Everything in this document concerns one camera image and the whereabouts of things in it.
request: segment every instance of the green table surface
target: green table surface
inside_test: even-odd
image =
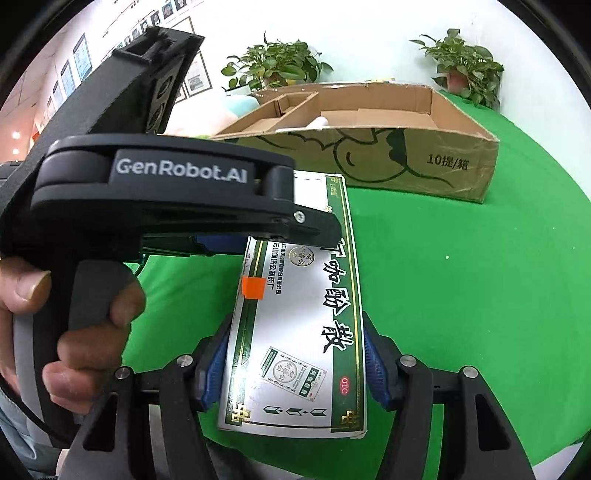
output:
[[[591,426],[591,203],[538,144],[503,116],[450,97],[501,139],[483,205],[349,188],[363,308],[383,335],[426,365],[474,365],[535,464]],[[124,362],[163,367],[212,335],[233,309],[242,259],[150,258],[146,312]],[[436,477],[442,408],[424,479]],[[362,440],[297,440],[217,429],[204,434],[316,480],[372,479],[392,425],[368,394]]]

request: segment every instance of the open cardboard box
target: open cardboard box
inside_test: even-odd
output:
[[[261,106],[212,140],[289,155],[349,186],[484,201],[499,140],[427,86],[312,83],[253,96]],[[319,116],[329,126],[306,129]]]

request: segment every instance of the metal screw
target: metal screw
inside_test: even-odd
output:
[[[301,212],[299,210],[297,212],[294,212],[294,218],[295,221],[298,223],[304,223],[306,221],[306,216],[304,215],[304,212]]]
[[[405,367],[414,367],[417,364],[417,359],[412,355],[403,355],[400,357],[400,363],[402,363]]]
[[[476,378],[478,376],[478,370],[474,367],[464,367],[463,373],[468,378]]]
[[[127,367],[120,367],[115,372],[115,378],[117,380],[124,380],[131,374],[131,370]]]
[[[177,365],[180,367],[188,367],[193,363],[193,357],[191,355],[181,355],[177,358]]]

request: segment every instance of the blue gripper pad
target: blue gripper pad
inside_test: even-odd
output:
[[[392,395],[388,391],[388,373],[384,368],[382,359],[378,355],[376,347],[371,342],[367,329],[365,330],[365,382],[369,387],[371,396],[379,402],[384,409],[387,408]]]
[[[229,339],[230,332],[228,331],[220,342],[213,356],[212,363],[207,370],[205,393],[202,397],[202,404],[205,411],[208,411],[214,403],[219,402],[222,396],[223,370],[226,365],[226,352],[228,351]]]

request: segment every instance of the green leaves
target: green leaves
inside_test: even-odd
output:
[[[332,72],[328,63],[319,61],[322,53],[312,53],[306,42],[270,41],[263,35],[263,43],[250,46],[242,56],[231,55],[222,74],[231,79],[230,88],[248,85],[251,90],[287,85],[288,80],[315,82],[320,72]]]
[[[285,65],[279,75],[288,80],[304,80],[306,73],[296,65]]]
[[[487,48],[481,47],[480,45],[474,45],[472,48],[481,57],[492,60],[492,53]]]
[[[432,77],[440,87],[447,88],[447,77]]]
[[[462,75],[468,76],[468,69],[464,65],[456,65],[456,70]]]
[[[435,40],[425,34],[419,36],[428,38],[433,45],[427,46],[423,40],[410,41],[420,45],[420,50],[425,51],[425,56],[432,57],[437,62],[437,73],[457,70],[467,77],[470,87],[462,90],[460,93],[462,97],[469,99],[475,105],[498,107],[497,92],[501,74],[505,69],[503,65],[494,61],[492,53],[487,48],[481,45],[466,45],[465,40],[460,36],[459,28],[448,29],[447,36],[442,40]],[[447,89],[447,77],[438,76],[433,80]]]
[[[328,63],[326,63],[325,61],[321,61],[320,62],[320,71],[324,71],[326,70],[327,72],[333,72],[333,67],[331,67]]]
[[[226,77],[231,77],[232,75],[236,75],[236,69],[234,67],[224,67],[222,68],[222,75],[225,75]]]

